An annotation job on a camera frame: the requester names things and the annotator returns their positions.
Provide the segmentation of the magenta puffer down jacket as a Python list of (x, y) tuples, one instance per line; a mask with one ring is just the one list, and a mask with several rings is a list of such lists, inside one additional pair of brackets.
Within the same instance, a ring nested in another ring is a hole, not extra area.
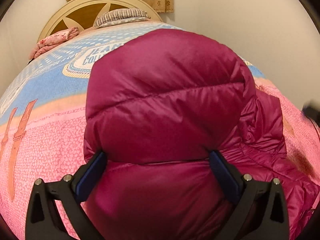
[(106, 239), (208, 239), (231, 213), (209, 166), (220, 151), (256, 180), (278, 178), (296, 238), (319, 186), (287, 158), (278, 98), (210, 38), (158, 29), (109, 52), (87, 89), (84, 157), (108, 155), (87, 201)]

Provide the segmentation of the blue pink printed bedspread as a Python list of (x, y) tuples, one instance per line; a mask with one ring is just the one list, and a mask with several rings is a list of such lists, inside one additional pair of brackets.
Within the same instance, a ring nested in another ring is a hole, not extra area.
[(1, 216), (25, 239), (35, 181), (60, 181), (84, 157), (87, 89), (94, 64), (109, 52), (158, 29), (139, 22), (92, 30), (29, 63), (1, 98)]

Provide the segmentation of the folded pink floral blanket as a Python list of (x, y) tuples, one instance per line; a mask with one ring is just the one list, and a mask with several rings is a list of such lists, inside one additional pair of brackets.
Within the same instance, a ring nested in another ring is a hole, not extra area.
[(52, 50), (53, 48), (61, 45), (62, 43), (75, 38), (79, 35), (79, 33), (80, 31), (78, 27), (72, 27), (62, 31), (58, 31), (52, 35), (49, 35), (41, 39), (31, 50), (29, 60), (38, 58), (40, 55)]

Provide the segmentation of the cream wooden headboard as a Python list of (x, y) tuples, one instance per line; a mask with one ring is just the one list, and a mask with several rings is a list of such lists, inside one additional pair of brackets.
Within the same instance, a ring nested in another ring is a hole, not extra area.
[(159, 14), (143, 0), (71, 0), (50, 18), (38, 40), (71, 27), (84, 31), (93, 26), (97, 17), (111, 10), (124, 8), (144, 10), (153, 21), (162, 21)]

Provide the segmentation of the striped pillow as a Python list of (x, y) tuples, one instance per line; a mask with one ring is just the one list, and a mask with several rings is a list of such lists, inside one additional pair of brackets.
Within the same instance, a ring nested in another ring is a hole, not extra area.
[(151, 17), (144, 10), (136, 8), (116, 9), (98, 16), (93, 27), (98, 29), (125, 23), (149, 21), (150, 19)]

